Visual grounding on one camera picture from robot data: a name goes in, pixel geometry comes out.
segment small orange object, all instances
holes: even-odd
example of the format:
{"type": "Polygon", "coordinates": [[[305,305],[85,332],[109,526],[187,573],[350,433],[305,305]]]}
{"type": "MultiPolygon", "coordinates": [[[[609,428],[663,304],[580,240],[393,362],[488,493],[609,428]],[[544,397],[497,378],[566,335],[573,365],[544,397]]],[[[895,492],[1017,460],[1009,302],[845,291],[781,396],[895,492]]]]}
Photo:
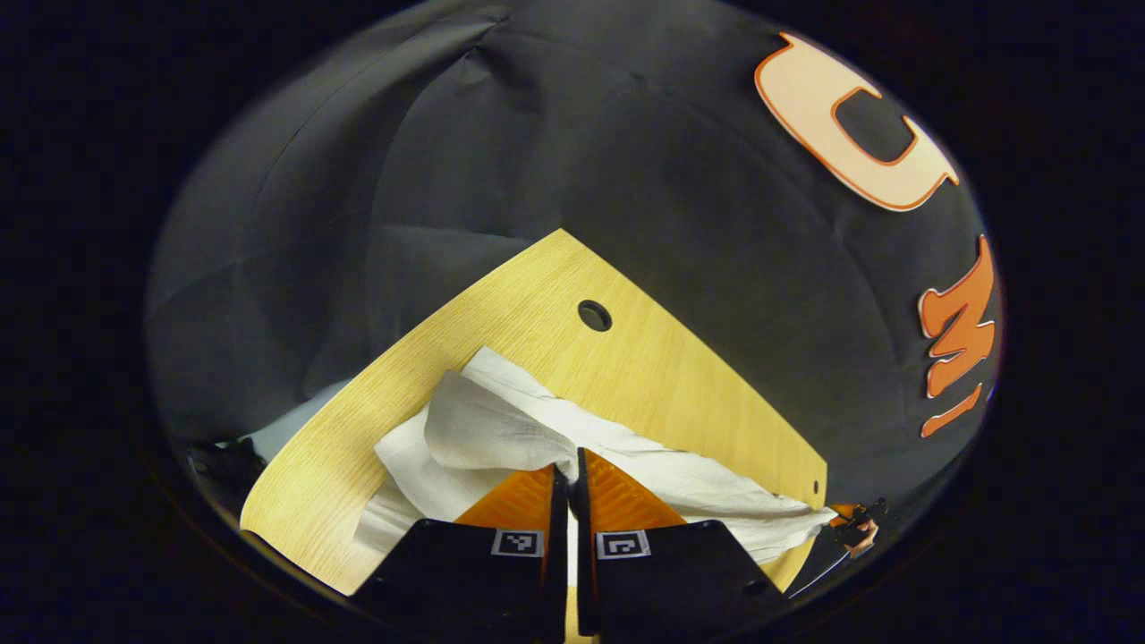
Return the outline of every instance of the small orange object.
{"type": "Polygon", "coordinates": [[[830,524],[831,527],[832,528],[839,527],[839,526],[842,526],[842,525],[851,521],[851,518],[854,517],[854,515],[855,515],[855,508],[858,508],[858,506],[859,506],[858,503],[848,503],[848,504],[844,504],[844,505],[831,505],[830,506],[831,510],[835,510],[836,512],[839,513],[838,517],[835,517],[834,519],[831,519],[831,524],[830,524]]]}
{"type": "Polygon", "coordinates": [[[682,526],[687,521],[619,468],[584,450],[593,532],[682,526]]]}

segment orange sticker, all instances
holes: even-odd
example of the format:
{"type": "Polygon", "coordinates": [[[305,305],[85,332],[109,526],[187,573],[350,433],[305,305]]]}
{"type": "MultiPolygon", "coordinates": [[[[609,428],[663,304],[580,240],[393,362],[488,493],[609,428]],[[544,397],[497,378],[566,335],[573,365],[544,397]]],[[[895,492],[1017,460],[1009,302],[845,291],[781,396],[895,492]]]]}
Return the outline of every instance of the orange sticker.
{"type": "Polygon", "coordinates": [[[979,323],[986,313],[994,290],[994,260],[986,236],[978,237],[978,261],[970,273],[941,293],[927,289],[918,298],[918,319],[923,335],[927,338],[942,333],[930,350],[931,358],[947,356],[931,366],[926,372],[926,398],[934,398],[946,391],[985,360],[994,348],[994,322],[979,323]],[[954,317],[950,327],[942,332],[946,323],[954,317]]]}
{"type": "Polygon", "coordinates": [[[789,45],[756,68],[756,89],[767,109],[839,181],[887,210],[921,206],[958,175],[938,144],[909,117],[902,121],[914,140],[899,158],[882,162],[843,129],[838,107],[856,92],[882,99],[870,83],[814,46],[784,32],[789,45]]]}

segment hole in board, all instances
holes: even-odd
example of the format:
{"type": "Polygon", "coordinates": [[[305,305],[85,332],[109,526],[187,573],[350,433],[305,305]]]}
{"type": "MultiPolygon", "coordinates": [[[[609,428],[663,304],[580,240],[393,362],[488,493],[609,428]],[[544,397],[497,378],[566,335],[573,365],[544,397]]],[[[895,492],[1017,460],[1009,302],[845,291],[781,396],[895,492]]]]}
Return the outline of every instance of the hole in board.
{"type": "Polygon", "coordinates": [[[613,328],[613,316],[608,314],[608,309],[591,299],[578,304],[577,313],[581,314],[581,321],[585,327],[593,331],[607,331],[613,328]]]}

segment wooden board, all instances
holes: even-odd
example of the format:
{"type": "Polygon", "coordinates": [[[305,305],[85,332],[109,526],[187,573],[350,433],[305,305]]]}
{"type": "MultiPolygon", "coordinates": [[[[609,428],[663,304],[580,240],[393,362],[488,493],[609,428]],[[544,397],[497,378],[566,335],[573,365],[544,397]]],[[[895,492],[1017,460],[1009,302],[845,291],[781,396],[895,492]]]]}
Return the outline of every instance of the wooden board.
{"type": "MultiPolygon", "coordinates": [[[[267,466],[240,527],[353,594],[380,563],[353,539],[386,476],[373,445],[482,345],[598,416],[714,458],[773,493],[823,504],[827,463],[815,450],[666,311],[558,230],[450,300],[346,385],[267,466]],[[581,321],[585,299],[609,311],[610,330],[581,321]]],[[[789,550],[764,571],[785,589],[810,548],[789,550]]]]}

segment white towel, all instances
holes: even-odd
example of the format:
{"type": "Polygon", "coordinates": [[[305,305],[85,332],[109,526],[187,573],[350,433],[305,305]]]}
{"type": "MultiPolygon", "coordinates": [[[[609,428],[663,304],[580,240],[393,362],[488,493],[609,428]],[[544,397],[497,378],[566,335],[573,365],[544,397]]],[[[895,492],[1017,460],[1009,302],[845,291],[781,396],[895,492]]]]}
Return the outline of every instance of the white towel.
{"type": "MultiPolygon", "coordinates": [[[[387,480],[396,486],[382,486],[370,501],[355,537],[385,555],[420,516],[453,520],[514,470],[556,463],[574,481],[577,447],[627,472],[689,523],[724,521],[759,564],[807,541],[836,517],[555,398],[528,371],[482,347],[460,375],[442,377],[426,408],[374,446],[387,480]]],[[[576,584],[576,539],[570,513],[570,586],[576,584]]]]}

